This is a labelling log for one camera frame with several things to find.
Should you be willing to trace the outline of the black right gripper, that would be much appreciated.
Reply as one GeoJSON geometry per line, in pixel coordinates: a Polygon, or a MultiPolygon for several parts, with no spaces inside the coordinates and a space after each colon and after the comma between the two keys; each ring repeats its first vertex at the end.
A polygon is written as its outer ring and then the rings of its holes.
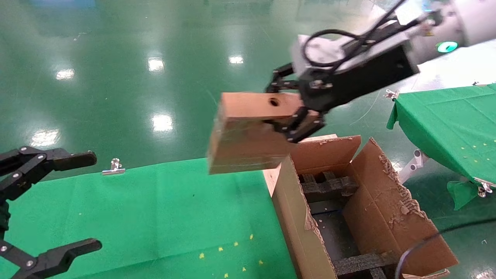
{"type": "MultiPolygon", "coordinates": [[[[300,97],[304,107],[300,107],[289,118],[267,119],[264,123],[285,136],[287,142],[299,143],[325,126],[323,112],[402,81],[418,72],[417,65],[409,60],[403,45],[395,46],[340,74],[329,75],[328,71],[308,69],[300,77],[300,97]]],[[[292,74],[292,63],[273,69],[265,92],[299,91],[298,81],[287,79],[292,74]]]]}

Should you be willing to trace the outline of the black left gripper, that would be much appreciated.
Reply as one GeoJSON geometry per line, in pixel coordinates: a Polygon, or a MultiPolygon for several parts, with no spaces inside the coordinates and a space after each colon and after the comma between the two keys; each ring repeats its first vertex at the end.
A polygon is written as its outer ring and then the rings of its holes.
{"type": "MultiPolygon", "coordinates": [[[[52,171],[67,171],[89,167],[97,163],[92,151],[69,153],[63,148],[38,150],[23,146],[0,155],[0,238],[9,230],[9,201],[15,201],[34,184],[52,171]]],[[[16,246],[0,241],[0,255],[17,265],[19,270],[13,279],[46,279],[69,270],[75,258],[96,252],[102,248],[97,239],[85,239],[50,249],[39,256],[31,256],[16,246]]]]}

